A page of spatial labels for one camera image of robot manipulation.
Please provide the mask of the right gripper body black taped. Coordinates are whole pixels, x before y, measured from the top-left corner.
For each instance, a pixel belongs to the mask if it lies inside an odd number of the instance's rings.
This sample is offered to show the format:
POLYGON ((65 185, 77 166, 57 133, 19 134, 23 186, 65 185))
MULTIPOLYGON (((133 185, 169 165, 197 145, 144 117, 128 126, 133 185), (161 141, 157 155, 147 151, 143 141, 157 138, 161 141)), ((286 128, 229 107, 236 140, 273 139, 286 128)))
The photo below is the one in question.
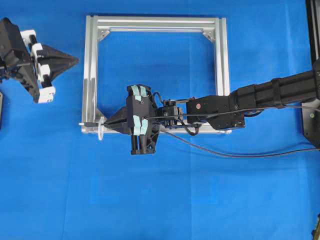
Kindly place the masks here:
POLYGON ((154 154, 160 125, 154 119, 158 107, 151 88, 143 84, 135 84, 128 86, 127 91, 126 122, 131 136, 131 154, 154 154))

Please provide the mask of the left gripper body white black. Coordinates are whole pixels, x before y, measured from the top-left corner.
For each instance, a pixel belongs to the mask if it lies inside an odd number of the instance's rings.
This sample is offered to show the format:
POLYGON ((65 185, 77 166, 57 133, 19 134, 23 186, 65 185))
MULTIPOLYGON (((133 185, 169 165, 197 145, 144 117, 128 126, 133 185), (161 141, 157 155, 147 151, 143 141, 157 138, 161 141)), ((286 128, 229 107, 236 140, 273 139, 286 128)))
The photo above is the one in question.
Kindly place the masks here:
POLYGON ((49 103, 56 93, 55 87, 41 86, 40 61, 36 32, 20 31, 7 17, 0 20, 0 79, 14 79, 32 96, 35 103, 49 103))

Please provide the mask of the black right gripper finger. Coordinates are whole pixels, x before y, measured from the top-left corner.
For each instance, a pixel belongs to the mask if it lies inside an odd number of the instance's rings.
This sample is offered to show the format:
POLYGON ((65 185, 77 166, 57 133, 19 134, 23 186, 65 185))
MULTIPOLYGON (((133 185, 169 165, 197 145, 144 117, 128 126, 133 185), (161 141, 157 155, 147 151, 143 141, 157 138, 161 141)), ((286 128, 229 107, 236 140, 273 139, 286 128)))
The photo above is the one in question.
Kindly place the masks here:
POLYGON ((127 121, 127 107, 123 106, 114 115, 106 120, 106 124, 116 124, 127 121))
POLYGON ((116 131, 118 133, 124 134, 124 135, 131 135, 131 129, 128 127, 127 123, 112 123, 112 124, 106 124, 106 127, 108 129, 111 129, 113 131, 116 131))

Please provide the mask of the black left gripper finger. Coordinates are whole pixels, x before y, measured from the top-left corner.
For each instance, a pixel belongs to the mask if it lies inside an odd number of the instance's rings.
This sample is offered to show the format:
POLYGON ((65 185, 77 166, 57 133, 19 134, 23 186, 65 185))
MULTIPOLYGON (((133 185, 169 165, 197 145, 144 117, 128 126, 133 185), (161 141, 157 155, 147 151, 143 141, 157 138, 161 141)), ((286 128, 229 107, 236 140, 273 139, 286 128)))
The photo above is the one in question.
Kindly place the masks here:
POLYGON ((42 87, 51 87, 52 81, 79 63, 78 60, 40 60, 39 82, 42 87))
POLYGON ((53 47, 43 44, 42 50, 37 50, 38 56, 43 59, 56 61, 59 63, 78 63, 79 59, 75 56, 64 53, 53 47))

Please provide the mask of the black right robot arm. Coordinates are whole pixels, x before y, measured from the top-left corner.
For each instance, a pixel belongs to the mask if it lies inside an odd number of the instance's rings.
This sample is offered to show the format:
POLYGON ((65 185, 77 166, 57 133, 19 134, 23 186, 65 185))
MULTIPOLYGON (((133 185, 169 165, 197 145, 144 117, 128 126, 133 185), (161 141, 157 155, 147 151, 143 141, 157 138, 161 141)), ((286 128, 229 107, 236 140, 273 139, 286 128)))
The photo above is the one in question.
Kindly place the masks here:
POLYGON ((149 86, 130 85, 127 91, 126 105, 100 127, 129 135, 131 154, 153 154, 161 128, 183 129, 191 136, 197 135, 205 123, 214 130, 244 128, 245 118, 265 109, 283 109, 289 104, 319 99, 320 62, 316 61, 310 71, 244 86, 227 96, 161 100, 162 107, 155 100, 159 93, 149 86))

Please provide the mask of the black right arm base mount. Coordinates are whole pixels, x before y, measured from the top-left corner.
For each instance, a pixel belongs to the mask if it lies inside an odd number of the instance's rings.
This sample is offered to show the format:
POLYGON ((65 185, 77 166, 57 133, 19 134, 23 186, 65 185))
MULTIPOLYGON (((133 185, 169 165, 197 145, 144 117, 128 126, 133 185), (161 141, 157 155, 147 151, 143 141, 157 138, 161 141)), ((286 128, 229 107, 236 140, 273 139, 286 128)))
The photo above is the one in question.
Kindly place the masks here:
POLYGON ((301 111, 303 135, 315 147, 320 147, 320 2, 307 0, 305 2, 312 77, 315 84, 315 97, 304 101, 301 111))

